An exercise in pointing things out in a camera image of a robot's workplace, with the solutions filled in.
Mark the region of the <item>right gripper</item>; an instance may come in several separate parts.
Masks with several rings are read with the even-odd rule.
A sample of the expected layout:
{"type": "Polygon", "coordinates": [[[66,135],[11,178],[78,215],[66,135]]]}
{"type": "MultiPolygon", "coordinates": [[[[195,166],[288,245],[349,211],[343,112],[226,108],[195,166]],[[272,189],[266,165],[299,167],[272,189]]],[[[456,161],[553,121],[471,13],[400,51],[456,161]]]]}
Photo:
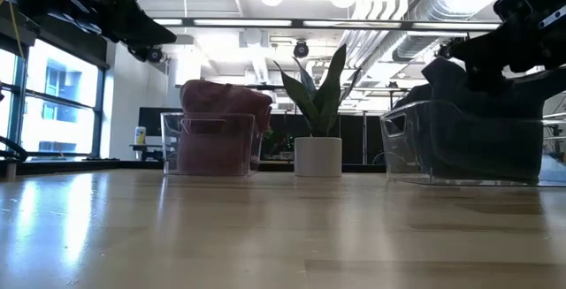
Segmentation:
{"type": "Polygon", "coordinates": [[[532,7],[528,17],[503,21],[509,30],[509,52],[499,31],[449,46],[449,55],[466,63],[471,91],[498,93],[504,89],[505,77],[497,66],[525,72],[534,66],[552,69],[566,64],[566,0],[528,2],[532,7]]]}

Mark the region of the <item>large office window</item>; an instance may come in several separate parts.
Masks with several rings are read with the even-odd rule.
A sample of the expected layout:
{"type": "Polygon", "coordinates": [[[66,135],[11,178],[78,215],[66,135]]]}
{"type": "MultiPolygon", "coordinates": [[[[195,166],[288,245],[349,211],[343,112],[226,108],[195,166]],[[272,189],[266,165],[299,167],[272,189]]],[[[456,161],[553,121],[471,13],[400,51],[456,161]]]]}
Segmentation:
{"type": "Polygon", "coordinates": [[[95,156],[104,70],[47,42],[0,45],[0,136],[31,157],[95,156]]]}

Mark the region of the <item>long linear ceiling light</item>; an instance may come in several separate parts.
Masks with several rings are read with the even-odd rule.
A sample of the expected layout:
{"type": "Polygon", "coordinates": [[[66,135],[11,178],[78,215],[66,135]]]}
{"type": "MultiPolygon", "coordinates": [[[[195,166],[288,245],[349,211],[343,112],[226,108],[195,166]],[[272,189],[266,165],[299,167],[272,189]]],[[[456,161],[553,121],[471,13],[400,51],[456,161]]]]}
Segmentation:
{"type": "Polygon", "coordinates": [[[248,19],[248,18],[154,18],[164,27],[289,28],[328,30],[400,30],[439,32],[489,32],[500,24],[482,21],[411,21],[358,19],[248,19]]]}

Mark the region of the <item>small dark side table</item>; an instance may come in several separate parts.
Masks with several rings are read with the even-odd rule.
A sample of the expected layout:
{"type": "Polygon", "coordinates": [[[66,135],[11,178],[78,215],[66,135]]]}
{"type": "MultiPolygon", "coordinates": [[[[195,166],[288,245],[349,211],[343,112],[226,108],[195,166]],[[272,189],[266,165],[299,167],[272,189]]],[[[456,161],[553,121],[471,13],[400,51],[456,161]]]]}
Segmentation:
{"type": "Polygon", "coordinates": [[[160,145],[130,144],[135,153],[135,160],[146,162],[148,160],[162,161],[163,150],[160,145]]]}

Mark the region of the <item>black room partition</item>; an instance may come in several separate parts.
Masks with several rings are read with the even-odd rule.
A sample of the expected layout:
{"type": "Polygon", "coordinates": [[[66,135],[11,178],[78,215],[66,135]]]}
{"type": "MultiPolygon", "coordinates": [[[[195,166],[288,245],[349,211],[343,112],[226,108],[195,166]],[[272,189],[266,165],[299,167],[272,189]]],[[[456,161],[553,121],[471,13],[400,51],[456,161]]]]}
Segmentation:
{"type": "MultiPolygon", "coordinates": [[[[264,133],[262,161],[294,160],[294,139],[309,137],[310,129],[301,115],[291,113],[271,115],[270,128],[264,133]]],[[[378,116],[340,115],[330,131],[331,137],[342,140],[344,164],[385,166],[386,159],[378,116]]]]}

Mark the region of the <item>snake plant in white pot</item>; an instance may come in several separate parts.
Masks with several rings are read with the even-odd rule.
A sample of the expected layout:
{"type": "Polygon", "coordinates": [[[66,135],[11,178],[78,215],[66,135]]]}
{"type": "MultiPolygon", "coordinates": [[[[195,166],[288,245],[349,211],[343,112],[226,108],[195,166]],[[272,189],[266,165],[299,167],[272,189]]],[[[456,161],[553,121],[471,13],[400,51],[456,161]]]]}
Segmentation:
{"type": "Polygon", "coordinates": [[[280,76],[288,97],[302,113],[310,135],[294,139],[294,174],[297,177],[339,178],[342,174],[342,140],[330,132],[339,109],[353,89],[341,86],[341,74],[347,58],[347,46],[341,45],[333,54],[326,78],[316,87],[310,74],[300,68],[299,80],[283,70],[280,76]]]}

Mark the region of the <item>black wall monitor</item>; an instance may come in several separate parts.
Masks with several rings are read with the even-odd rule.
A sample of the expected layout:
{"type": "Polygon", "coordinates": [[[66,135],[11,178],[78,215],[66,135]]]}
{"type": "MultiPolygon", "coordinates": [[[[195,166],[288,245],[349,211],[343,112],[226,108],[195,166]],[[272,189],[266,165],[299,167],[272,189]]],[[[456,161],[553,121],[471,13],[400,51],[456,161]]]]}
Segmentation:
{"type": "Polygon", "coordinates": [[[146,129],[147,136],[161,135],[161,114],[179,113],[181,108],[141,107],[139,109],[138,126],[146,129]]]}

